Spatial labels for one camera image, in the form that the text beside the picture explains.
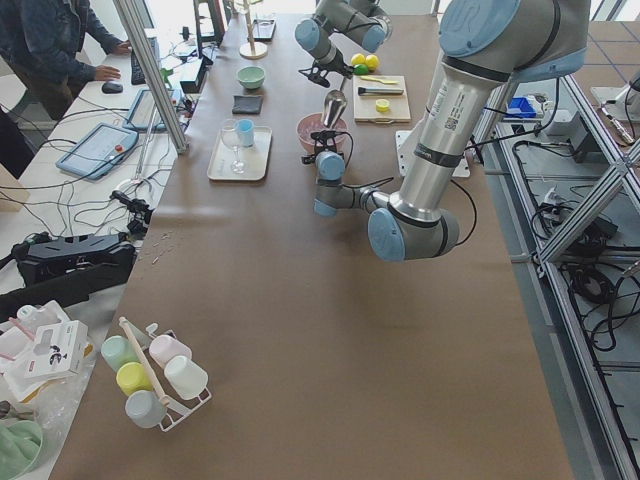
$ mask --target light blue joint cap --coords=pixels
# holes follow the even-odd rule
[[[369,217],[369,243],[375,254],[387,262],[405,259],[404,238],[389,210],[378,208]]]
[[[296,27],[296,41],[307,52],[318,46],[320,42],[320,27],[310,18],[302,20]]]
[[[521,1],[455,0],[442,17],[442,50],[457,58],[480,52],[506,30]]]
[[[367,52],[374,53],[380,45],[382,45],[387,37],[384,29],[379,25],[374,25],[371,27],[367,33],[364,34],[364,38],[362,39],[362,48],[364,48]]]
[[[511,78],[514,82],[527,83],[564,77],[565,75],[580,70],[582,65],[584,65],[586,56],[587,49],[583,48],[582,50],[556,58],[550,62],[513,72]]]
[[[335,152],[320,152],[316,157],[318,177],[323,180],[339,180],[344,175],[344,160]]]
[[[313,201],[313,211],[321,217],[335,217],[338,214],[337,209],[327,205],[317,198]]]

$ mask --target white cup rack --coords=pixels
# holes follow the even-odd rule
[[[129,340],[129,343],[131,343],[131,346],[133,347],[133,350],[136,353],[136,356],[138,357],[138,360],[144,367],[145,373],[147,374],[147,376],[149,377],[149,380],[151,381],[151,385],[153,386],[153,390],[155,391],[158,397],[158,400],[160,400],[160,402],[167,407],[167,413],[164,419],[162,419],[162,421],[158,424],[158,427],[160,428],[160,430],[162,430],[163,432],[168,432],[172,428],[179,425],[187,417],[192,415],[196,410],[202,407],[209,400],[211,400],[211,398],[213,397],[213,394],[211,393],[208,387],[205,387],[204,390],[200,392],[200,394],[196,398],[189,401],[190,404],[193,404],[191,406],[187,406],[181,401],[176,400],[172,396],[167,395],[162,385],[160,385],[160,381],[158,380],[158,377],[155,371],[151,367],[151,364],[149,363],[149,360],[147,359],[143,351],[143,348],[140,346],[135,334],[133,333],[133,330],[131,328],[132,327],[131,322],[129,322],[129,320],[127,320],[125,317],[120,317],[119,322],[120,322],[120,327],[124,330],[124,333],[126,334],[127,339]],[[157,328],[158,328],[158,325],[155,323],[149,325],[146,328],[147,334],[151,339],[154,339],[156,337],[155,332]],[[168,330],[165,333],[173,336],[174,338],[176,337],[173,330]]]

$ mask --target person's hand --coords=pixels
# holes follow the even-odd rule
[[[119,80],[120,70],[109,65],[98,65],[96,67],[96,76],[94,80],[99,82],[108,82],[109,80]]]
[[[111,53],[116,55],[127,55],[131,51],[131,42],[129,40],[115,46]]]

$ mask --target computer mouse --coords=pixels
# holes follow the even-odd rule
[[[122,84],[120,82],[114,82],[110,80],[102,84],[102,93],[121,93]]]

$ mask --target yellow bottle cap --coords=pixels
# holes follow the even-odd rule
[[[386,100],[384,98],[380,98],[376,100],[376,110],[378,112],[380,113],[388,112],[390,108],[391,108],[391,103],[389,102],[389,100]]]

